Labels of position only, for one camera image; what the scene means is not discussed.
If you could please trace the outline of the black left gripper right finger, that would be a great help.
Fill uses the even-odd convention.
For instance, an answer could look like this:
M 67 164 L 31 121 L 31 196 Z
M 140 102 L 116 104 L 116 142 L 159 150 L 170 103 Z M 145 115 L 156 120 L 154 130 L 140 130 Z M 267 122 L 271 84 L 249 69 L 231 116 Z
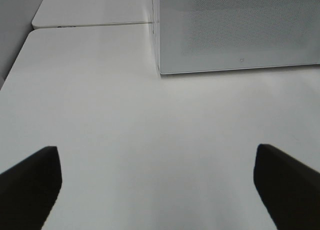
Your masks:
M 278 230 L 320 228 L 320 174 L 282 150 L 257 147 L 255 188 Z

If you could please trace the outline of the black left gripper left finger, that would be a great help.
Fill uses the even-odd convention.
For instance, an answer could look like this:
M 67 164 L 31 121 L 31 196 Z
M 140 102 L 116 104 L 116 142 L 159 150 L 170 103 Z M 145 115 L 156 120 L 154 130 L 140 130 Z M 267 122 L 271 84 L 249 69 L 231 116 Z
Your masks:
M 62 187 L 56 146 L 44 147 L 0 175 L 0 228 L 40 230 Z

